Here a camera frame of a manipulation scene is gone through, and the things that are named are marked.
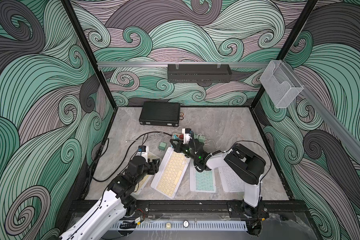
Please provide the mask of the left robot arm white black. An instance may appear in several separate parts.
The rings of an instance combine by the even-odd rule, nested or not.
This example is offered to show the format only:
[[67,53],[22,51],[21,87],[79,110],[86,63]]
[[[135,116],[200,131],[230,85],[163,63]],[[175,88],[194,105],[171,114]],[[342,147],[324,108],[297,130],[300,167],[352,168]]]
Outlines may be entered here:
[[107,185],[91,209],[55,239],[99,240],[118,220],[134,214],[137,200],[132,193],[145,176],[158,173],[160,163],[160,159],[134,156],[126,170]]

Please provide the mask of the light green charger plug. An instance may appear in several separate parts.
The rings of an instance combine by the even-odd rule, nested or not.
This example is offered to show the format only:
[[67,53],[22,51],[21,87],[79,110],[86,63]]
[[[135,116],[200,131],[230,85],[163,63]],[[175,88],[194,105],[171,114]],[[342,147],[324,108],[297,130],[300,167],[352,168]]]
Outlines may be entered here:
[[164,142],[159,143],[159,147],[158,147],[159,150],[164,151],[166,149],[166,147],[167,147],[166,143],[164,143]]

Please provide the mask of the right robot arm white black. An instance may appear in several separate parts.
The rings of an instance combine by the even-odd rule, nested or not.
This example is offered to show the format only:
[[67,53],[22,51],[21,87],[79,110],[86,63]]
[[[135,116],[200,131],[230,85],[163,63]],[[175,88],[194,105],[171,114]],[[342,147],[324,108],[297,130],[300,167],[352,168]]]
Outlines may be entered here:
[[243,201],[247,206],[256,208],[261,201],[261,182],[265,175],[266,161],[258,154],[235,142],[228,150],[213,153],[204,150],[204,144],[197,139],[189,141],[170,140],[176,153],[181,153],[194,162],[197,172],[211,171],[229,167],[244,181]]

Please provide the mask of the yellow wireless keyboard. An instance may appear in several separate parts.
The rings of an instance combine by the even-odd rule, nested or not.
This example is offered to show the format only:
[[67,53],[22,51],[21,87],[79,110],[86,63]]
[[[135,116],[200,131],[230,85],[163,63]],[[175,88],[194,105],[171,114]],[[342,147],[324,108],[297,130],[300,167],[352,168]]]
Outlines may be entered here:
[[173,148],[168,148],[151,182],[151,188],[174,199],[190,160],[184,154],[176,153]]
[[[156,156],[155,154],[151,153],[151,152],[147,152],[146,154],[143,154],[143,157],[147,157],[147,159],[149,160],[149,162],[152,162],[153,160],[157,160],[157,165],[160,165],[160,161],[161,159]],[[132,193],[132,195],[134,197],[138,196],[140,194],[140,192],[142,191],[142,189],[146,186],[147,182],[151,179],[152,175],[146,175],[135,187],[134,192]]]

